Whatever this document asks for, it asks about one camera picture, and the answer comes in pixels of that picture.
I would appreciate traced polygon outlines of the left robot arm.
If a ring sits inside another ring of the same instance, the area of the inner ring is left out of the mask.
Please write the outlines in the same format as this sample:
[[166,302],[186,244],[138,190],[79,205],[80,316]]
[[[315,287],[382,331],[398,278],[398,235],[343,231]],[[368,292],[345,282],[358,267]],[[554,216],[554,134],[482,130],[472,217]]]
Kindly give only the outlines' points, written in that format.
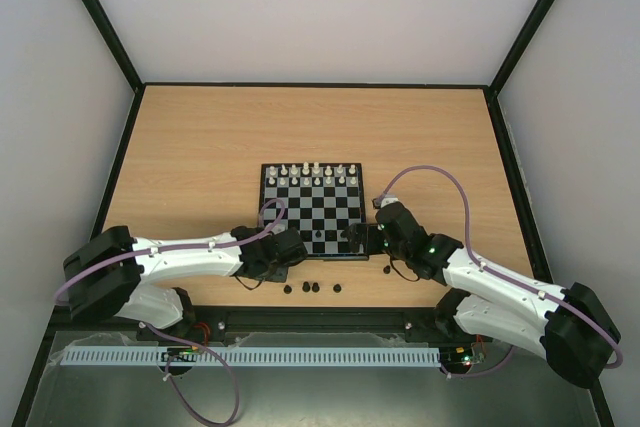
[[239,226],[212,237],[161,241],[116,226],[64,260],[65,283],[55,301],[78,323],[120,317],[167,329],[194,320],[186,291],[160,282],[197,276],[270,281],[307,256],[294,228]]

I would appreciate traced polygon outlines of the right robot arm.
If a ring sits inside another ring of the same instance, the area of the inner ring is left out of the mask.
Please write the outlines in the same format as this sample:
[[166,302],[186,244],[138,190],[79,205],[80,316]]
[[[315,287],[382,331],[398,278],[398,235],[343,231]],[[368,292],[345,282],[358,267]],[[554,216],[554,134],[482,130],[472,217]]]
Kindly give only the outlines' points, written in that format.
[[490,337],[543,358],[569,383],[589,389],[606,369],[621,366],[621,334],[589,287],[566,288],[523,276],[477,255],[445,234],[427,232],[399,201],[373,224],[343,233],[353,251],[386,254],[416,276],[448,287],[436,326],[445,337]]

